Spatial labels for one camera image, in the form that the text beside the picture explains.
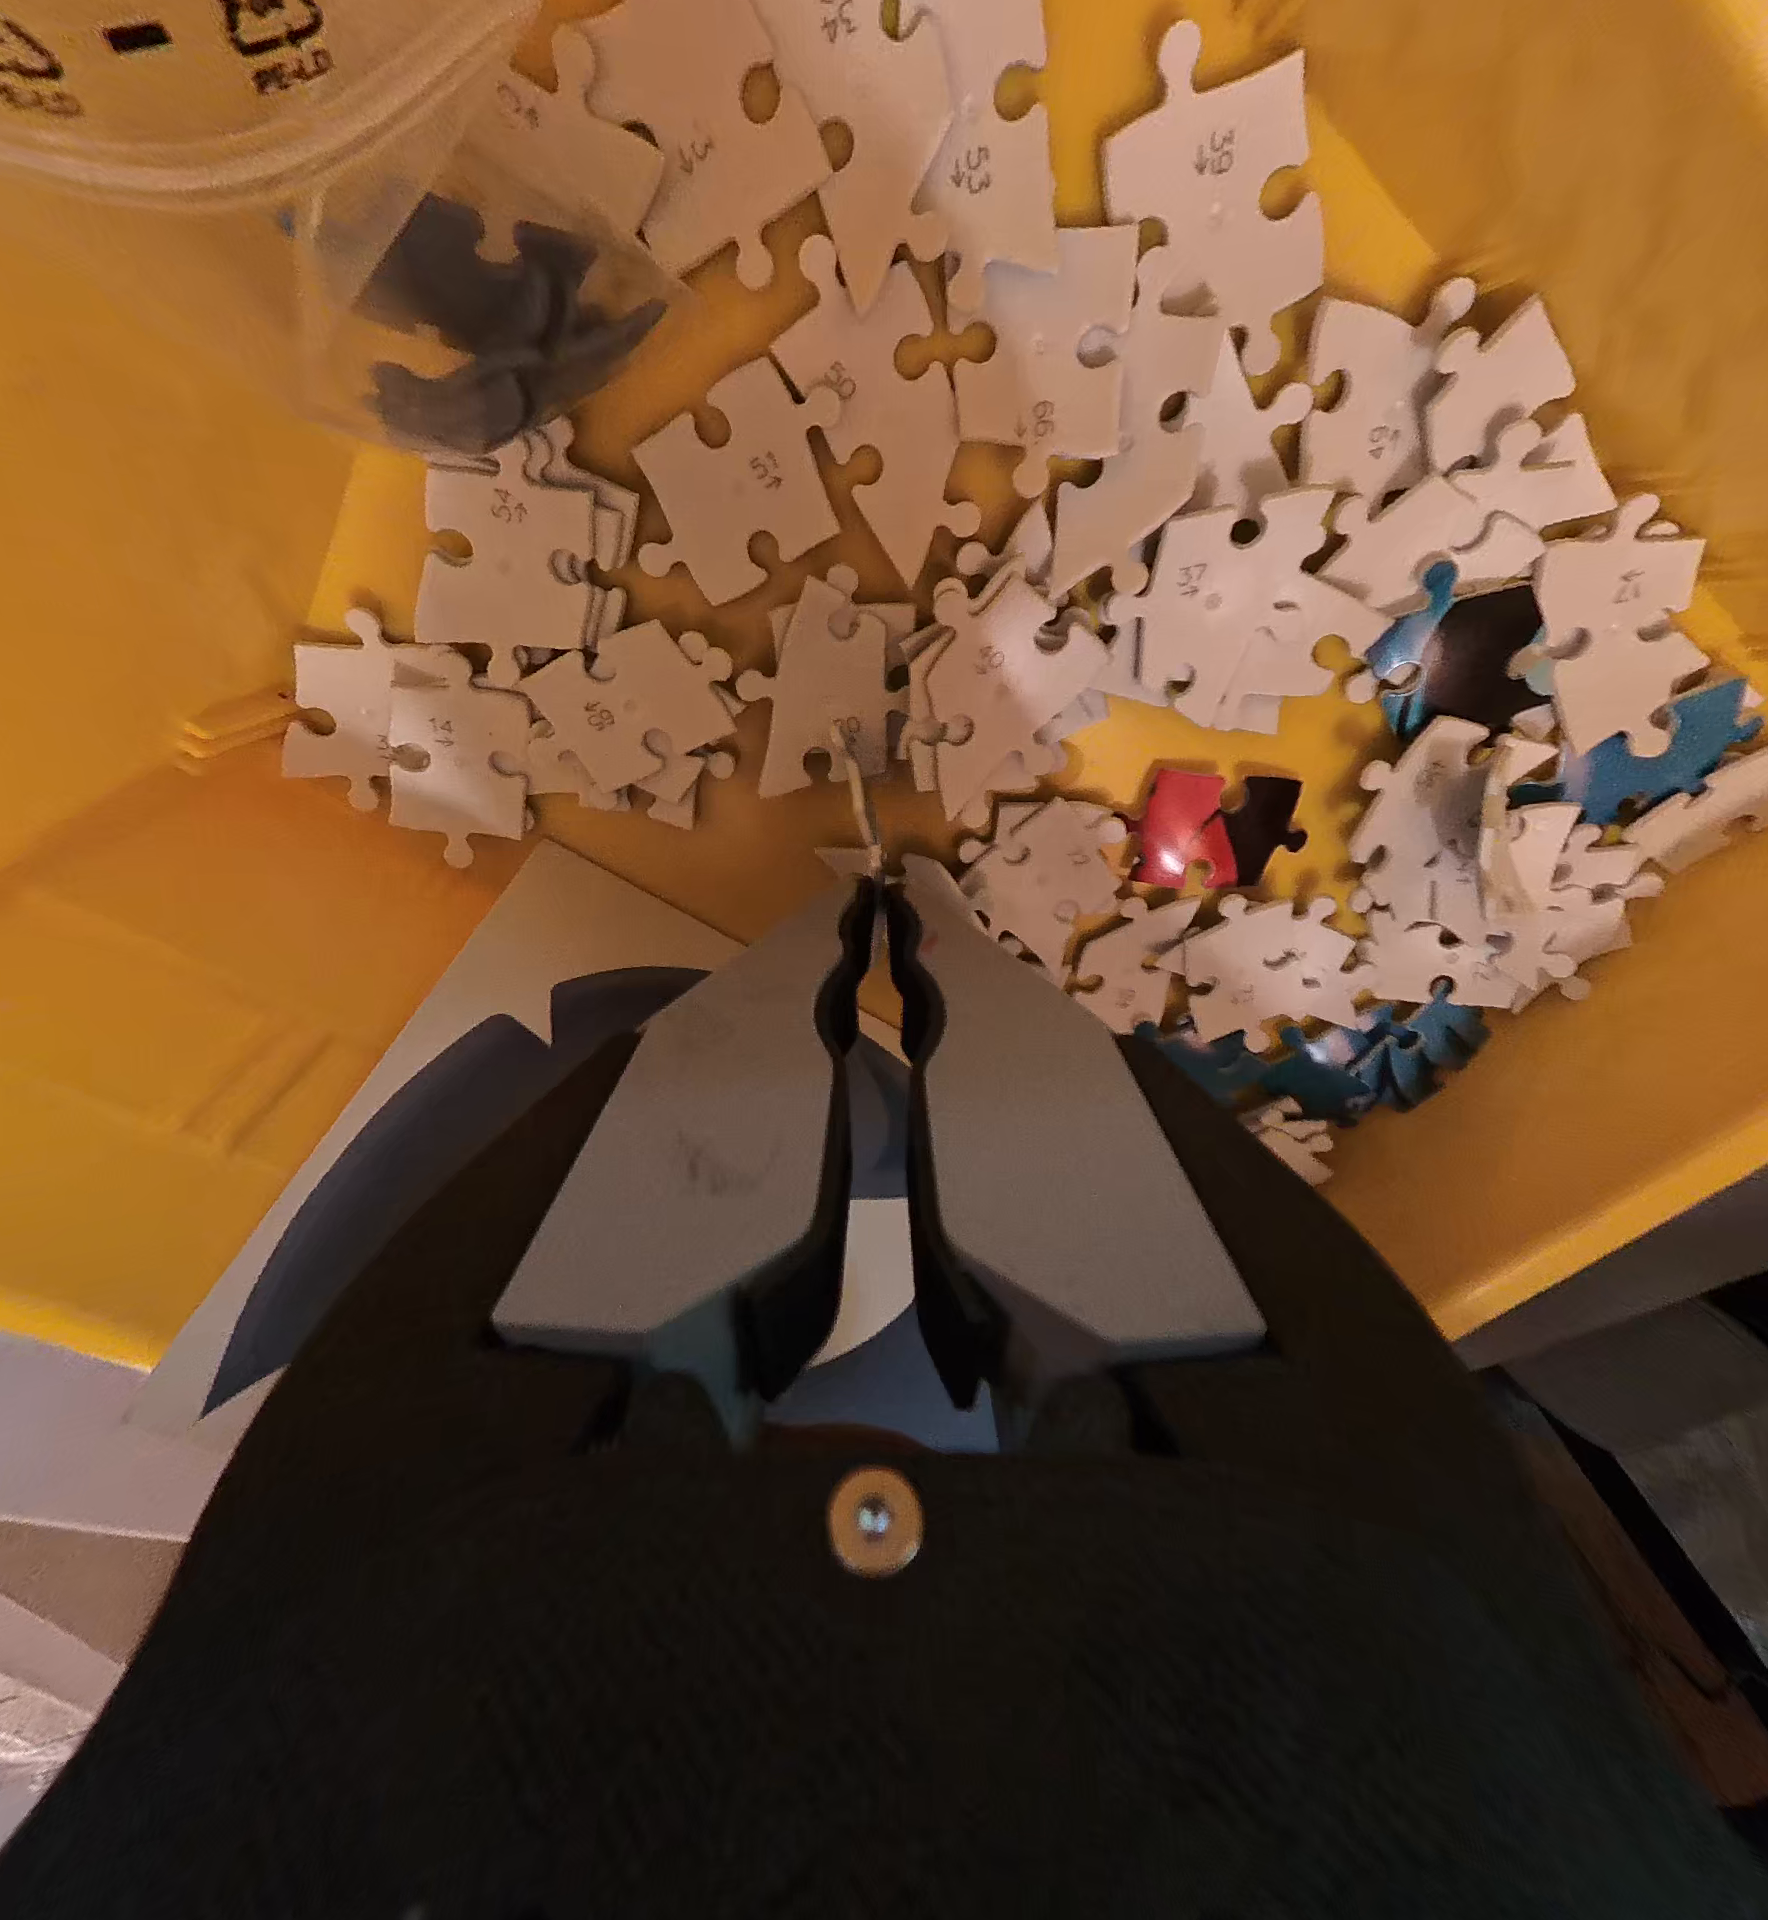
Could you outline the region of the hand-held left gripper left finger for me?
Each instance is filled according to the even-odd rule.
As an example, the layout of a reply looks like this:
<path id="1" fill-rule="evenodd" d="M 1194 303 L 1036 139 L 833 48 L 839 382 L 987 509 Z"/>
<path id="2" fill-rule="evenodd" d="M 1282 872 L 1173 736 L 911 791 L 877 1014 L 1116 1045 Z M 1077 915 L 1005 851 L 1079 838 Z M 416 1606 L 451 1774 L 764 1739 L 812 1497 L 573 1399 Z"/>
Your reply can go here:
<path id="1" fill-rule="evenodd" d="M 853 876 L 638 1029 L 493 1312 L 504 1342 L 695 1381 L 755 1435 L 842 1306 L 874 920 Z"/>

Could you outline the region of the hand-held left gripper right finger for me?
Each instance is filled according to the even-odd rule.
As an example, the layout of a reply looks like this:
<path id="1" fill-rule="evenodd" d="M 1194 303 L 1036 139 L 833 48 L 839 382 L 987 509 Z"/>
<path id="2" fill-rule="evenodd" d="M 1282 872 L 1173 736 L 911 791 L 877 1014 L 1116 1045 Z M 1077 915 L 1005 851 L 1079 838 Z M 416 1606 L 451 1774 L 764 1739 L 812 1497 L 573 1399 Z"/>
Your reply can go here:
<path id="1" fill-rule="evenodd" d="M 949 869 L 882 892 L 908 1069 L 917 1321 L 949 1399 L 1254 1354 L 1266 1321 L 1119 1035 L 978 924 Z"/>

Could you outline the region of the white puzzle piece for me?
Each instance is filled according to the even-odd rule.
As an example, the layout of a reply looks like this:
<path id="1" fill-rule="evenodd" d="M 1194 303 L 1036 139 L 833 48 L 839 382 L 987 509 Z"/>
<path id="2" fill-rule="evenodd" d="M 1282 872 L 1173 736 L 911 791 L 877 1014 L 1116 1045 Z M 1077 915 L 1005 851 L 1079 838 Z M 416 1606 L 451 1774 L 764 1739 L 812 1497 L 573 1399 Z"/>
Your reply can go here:
<path id="1" fill-rule="evenodd" d="M 869 785 L 869 776 L 861 764 L 862 759 L 856 748 L 856 736 L 840 732 L 839 741 L 840 750 L 835 759 L 837 769 L 842 772 L 848 789 L 848 804 L 856 843 L 853 846 L 820 846 L 816 851 L 816 859 L 839 876 L 877 883 L 889 891 L 903 891 L 906 885 L 906 870 L 882 834 L 873 799 L 873 787 Z"/>

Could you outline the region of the yellow plastic bin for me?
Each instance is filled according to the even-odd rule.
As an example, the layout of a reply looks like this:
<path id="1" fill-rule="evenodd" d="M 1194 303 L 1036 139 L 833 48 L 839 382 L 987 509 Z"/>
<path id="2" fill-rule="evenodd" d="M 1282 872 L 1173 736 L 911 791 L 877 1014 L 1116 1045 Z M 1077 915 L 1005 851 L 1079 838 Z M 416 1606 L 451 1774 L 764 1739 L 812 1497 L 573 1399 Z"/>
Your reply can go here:
<path id="1" fill-rule="evenodd" d="M 1344 293 L 1544 299 L 1616 488 L 1706 541 L 1687 628 L 1768 729 L 1768 4 L 1046 4 L 997 106 L 1045 109 L 1064 224 L 1178 19 L 1202 84 L 1307 53 L 1312 163 L 1266 207 L 1319 193 Z M 155 1363 L 532 853 L 452 870 L 273 738 L 184 748 L 349 600 L 408 623 L 425 546 L 410 462 L 0 219 L 0 1328 Z M 1764 1165 L 1743 831 L 1588 997 L 1353 1130 L 1329 1197 L 1462 1336 Z"/>

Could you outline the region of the pile of puzzle pieces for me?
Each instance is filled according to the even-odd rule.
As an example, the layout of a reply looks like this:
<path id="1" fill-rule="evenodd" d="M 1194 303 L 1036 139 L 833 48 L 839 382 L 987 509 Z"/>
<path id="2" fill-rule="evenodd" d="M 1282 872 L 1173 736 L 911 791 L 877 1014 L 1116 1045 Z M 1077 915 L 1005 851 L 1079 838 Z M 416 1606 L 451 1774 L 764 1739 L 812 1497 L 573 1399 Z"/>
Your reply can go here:
<path id="1" fill-rule="evenodd" d="M 569 661 L 565 692 L 474 748 L 476 783 L 688 827 L 721 734 L 619 709 L 616 635 L 684 612 L 762 701 L 776 615 L 895 678 L 895 750 L 949 834 L 1017 818 L 1038 723 L 971 795 L 1003 668 L 983 602 L 1038 661 L 1064 628 L 1116 668 L 1084 780 L 1147 748 L 1279 748 L 1364 772 L 1366 741 L 1447 732 L 1416 668 L 1364 666 L 1395 621 L 1495 678 L 1561 774 L 1526 823 L 1587 815 L 1528 911 L 1478 907 L 1445 853 L 1317 799 L 1307 888 L 1357 876 L 1353 977 L 1392 1002 L 1569 997 L 1634 924 L 1607 856 L 1683 872 L 1768 828 L 1768 131 L 1743 73 L 1768 4 L 599 4 L 541 6 L 552 86 L 499 61 L 462 163 L 581 202 L 625 239 L 741 210 L 796 229 L 735 265 L 589 403 L 491 367 L 483 424 L 431 454 L 425 668 L 476 709 Z M 1408 719 L 1341 723 L 1388 681 Z M 1768 851 L 1688 880 L 1662 960 L 1597 1016 L 1537 1027 L 1419 1178 L 1474 1149 L 1541 1186 L 1721 1173 L 1768 1146 Z"/>

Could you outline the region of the printed blue character sheet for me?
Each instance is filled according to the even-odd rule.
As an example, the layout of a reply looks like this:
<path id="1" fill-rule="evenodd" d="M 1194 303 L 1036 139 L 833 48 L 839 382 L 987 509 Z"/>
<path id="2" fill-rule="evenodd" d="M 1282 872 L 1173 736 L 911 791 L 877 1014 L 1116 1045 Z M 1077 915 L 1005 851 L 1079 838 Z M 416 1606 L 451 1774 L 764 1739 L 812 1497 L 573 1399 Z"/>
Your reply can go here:
<path id="1" fill-rule="evenodd" d="M 406 1020 L 225 1276 L 134 1394 L 129 1424 L 234 1447 L 382 1232 L 611 1039 L 739 942 L 554 844 L 530 855 Z M 938 1453 L 995 1453 L 989 1394 L 955 1409 L 913 1312 L 908 1067 L 861 1018 L 851 1057 L 854 1178 L 840 1316 L 772 1419 L 878 1428 Z"/>

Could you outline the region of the clear plastic bag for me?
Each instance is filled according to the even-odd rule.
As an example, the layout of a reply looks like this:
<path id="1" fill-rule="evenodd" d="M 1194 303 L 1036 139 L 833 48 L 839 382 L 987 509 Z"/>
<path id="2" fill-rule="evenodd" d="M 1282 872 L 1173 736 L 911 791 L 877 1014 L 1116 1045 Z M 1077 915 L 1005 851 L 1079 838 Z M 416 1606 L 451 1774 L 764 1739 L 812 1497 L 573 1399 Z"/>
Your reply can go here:
<path id="1" fill-rule="evenodd" d="M 0 2 L 0 235 L 313 420 L 469 460 L 680 293 L 549 4 Z"/>

